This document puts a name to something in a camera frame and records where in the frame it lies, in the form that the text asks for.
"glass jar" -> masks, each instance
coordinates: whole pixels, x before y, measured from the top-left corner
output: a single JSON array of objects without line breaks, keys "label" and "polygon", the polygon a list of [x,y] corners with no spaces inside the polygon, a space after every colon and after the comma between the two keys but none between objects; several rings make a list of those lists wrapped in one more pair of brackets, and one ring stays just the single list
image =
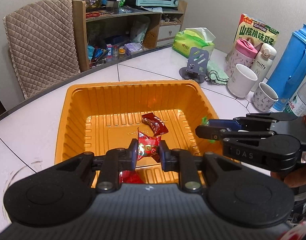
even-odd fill
[{"label": "glass jar", "polygon": [[118,57],[118,46],[113,46],[113,57]]},{"label": "glass jar", "polygon": [[124,58],[126,56],[125,49],[118,50],[118,58]]},{"label": "glass jar", "polygon": [[106,0],[106,11],[110,13],[119,13],[121,0]]}]

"blue pitcher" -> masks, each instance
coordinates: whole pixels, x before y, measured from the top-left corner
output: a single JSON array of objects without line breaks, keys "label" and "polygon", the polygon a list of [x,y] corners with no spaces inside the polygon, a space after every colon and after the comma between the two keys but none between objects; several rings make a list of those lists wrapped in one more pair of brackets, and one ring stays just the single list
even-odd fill
[{"label": "blue pitcher", "polygon": [[292,37],[267,81],[277,93],[279,100],[274,108],[283,111],[290,98],[306,76],[306,24],[292,33]]}]

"green cloth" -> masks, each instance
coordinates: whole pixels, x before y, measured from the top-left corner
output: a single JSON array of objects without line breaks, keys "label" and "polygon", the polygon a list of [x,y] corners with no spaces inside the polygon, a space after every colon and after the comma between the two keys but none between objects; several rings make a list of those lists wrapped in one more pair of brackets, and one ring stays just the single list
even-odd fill
[{"label": "green cloth", "polygon": [[218,65],[213,61],[208,61],[207,63],[207,76],[205,79],[207,81],[211,80],[212,83],[217,85],[226,85],[229,81],[229,76],[226,75],[224,70],[220,69]]}]

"pink water bottle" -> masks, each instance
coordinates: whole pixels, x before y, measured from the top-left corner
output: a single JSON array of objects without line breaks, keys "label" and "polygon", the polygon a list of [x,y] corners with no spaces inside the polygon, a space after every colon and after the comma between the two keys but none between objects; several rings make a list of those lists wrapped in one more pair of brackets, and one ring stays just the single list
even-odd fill
[{"label": "pink water bottle", "polygon": [[235,44],[235,50],[232,52],[226,65],[225,73],[231,77],[236,64],[242,64],[244,66],[251,67],[257,53],[258,51],[249,41],[244,39],[237,40]]}]

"snack bag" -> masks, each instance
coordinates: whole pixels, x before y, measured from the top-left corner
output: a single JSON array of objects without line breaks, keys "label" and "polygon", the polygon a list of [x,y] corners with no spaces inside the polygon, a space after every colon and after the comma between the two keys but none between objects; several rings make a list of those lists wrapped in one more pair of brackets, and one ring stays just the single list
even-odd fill
[{"label": "snack bag", "polygon": [[273,46],[276,43],[279,32],[264,22],[252,18],[244,13],[240,16],[240,23],[235,34],[233,47],[230,53],[226,56],[228,62],[232,52],[234,51],[236,41],[238,39],[245,39],[253,44],[257,51],[260,51],[264,43]]}]

